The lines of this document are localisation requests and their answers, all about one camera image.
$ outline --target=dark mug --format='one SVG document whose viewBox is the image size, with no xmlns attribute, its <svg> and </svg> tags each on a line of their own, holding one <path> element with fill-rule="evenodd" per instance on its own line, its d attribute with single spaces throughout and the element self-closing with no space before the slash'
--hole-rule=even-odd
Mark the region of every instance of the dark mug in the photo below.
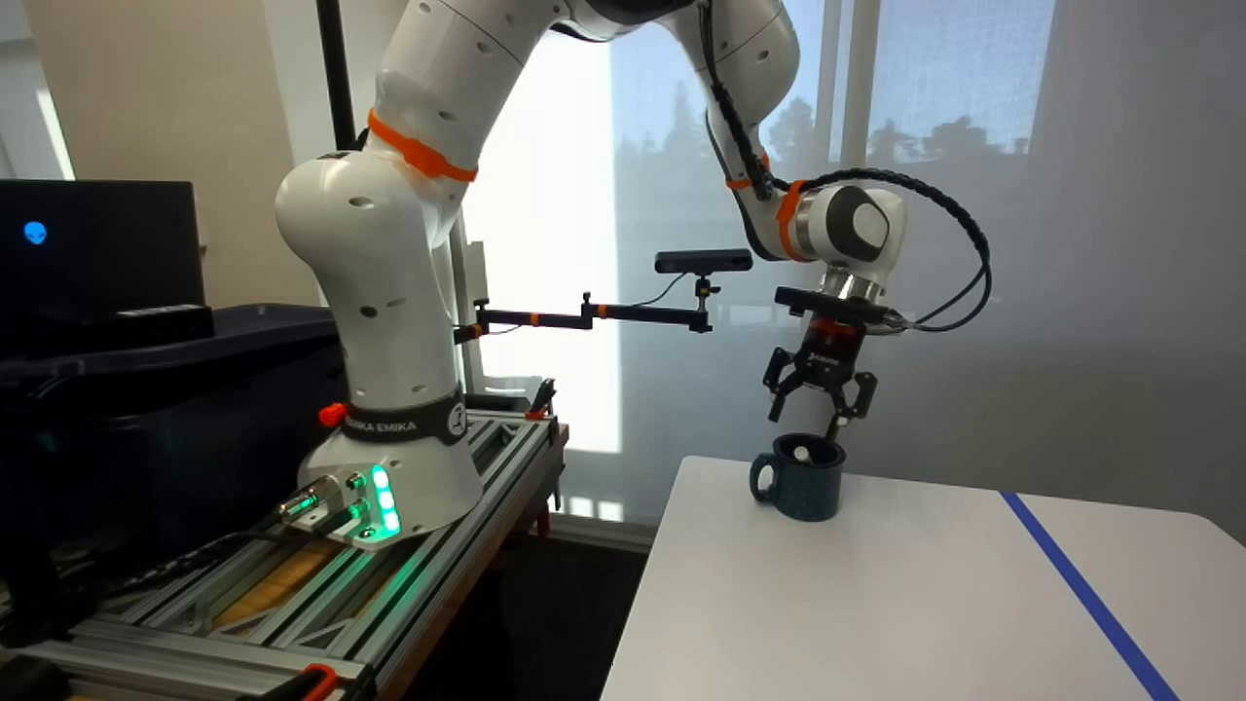
<svg viewBox="0 0 1246 701">
<path fill-rule="evenodd" d="M 825 436 L 786 432 L 769 453 L 752 460 L 752 499 L 797 521 L 825 521 L 842 504 L 846 446 Z"/>
</svg>

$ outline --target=blue tape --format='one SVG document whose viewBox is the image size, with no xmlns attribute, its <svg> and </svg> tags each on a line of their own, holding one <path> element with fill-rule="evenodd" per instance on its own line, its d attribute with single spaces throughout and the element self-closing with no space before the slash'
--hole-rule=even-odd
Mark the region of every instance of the blue tape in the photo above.
<svg viewBox="0 0 1246 701">
<path fill-rule="evenodd" d="M 1044 529 L 1044 521 L 1021 502 L 1016 489 L 1002 489 L 1016 521 L 1029 529 L 1029 537 L 1048 551 L 1052 568 L 1064 576 L 1064 582 L 1083 601 L 1086 614 L 1099 621 L 1099 630 L 1116 645 L 1121 662 L 1131 668 L 1140 688 L 1159 701 L 1174 701 L 1174 688 L 1165 682 L 1165 673 L 1144 658 L 1144 651 L 1130 638 L 1121 617 L 1099 601 L 1089 581 L 1076 568 L 1076 562 L 1059 549 L 1059 540 Z"/>
</svg>

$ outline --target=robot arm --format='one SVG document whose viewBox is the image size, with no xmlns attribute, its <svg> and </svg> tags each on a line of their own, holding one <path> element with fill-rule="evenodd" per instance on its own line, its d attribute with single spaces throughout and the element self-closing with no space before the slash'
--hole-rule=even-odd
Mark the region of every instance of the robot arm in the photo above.
<svg viewBox="0 0 1246 701">
<path fill-rule="evenodd" d="M 275 196 L 283 242 L 312 263 L 346 355 L 346 423 L 298 472 L 283 515 L 382 549 L 477 499 L 463 445 L 453 310 L 428 247 L 458 216 L 481 140 L 536 37 L 613 37 L 656 19 L 700 68 L 710 131 L 760 258 L 820 259 L 833 298 L 874 298 L 899 251 L 894 196 L 777 189 L 756 124 L 786 94 L 797 45 L 777 0 L 411 0 L 382 57 L 362 151 L 297 167 Z"/>
</svg>

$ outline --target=computer monitor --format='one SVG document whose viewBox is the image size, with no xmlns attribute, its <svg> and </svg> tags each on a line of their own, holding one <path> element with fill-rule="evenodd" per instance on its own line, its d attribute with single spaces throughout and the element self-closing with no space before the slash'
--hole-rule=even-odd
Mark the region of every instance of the computer monitor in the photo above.
<svg viewBox="0 0 1246 701">
<path fill-rule="evenodd" d="M 0 355 L 118 345 L 179 307 L 203 310 L 190 183 L 0 180 Z"/>
</svg>

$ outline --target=blue light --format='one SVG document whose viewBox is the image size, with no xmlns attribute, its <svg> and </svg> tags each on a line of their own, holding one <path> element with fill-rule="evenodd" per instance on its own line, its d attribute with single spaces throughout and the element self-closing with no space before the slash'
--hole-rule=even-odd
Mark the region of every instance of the blue light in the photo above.
<svg viewBox="0 0 1246 701">
<path fill-rule="evenodd" d="M 45 245 L 45 221 L 37 221 L 37 216 L 32 216 L 32 221 L 22 221 L 22 238 L 27 238 L 27 245 Z"/>
</svg>

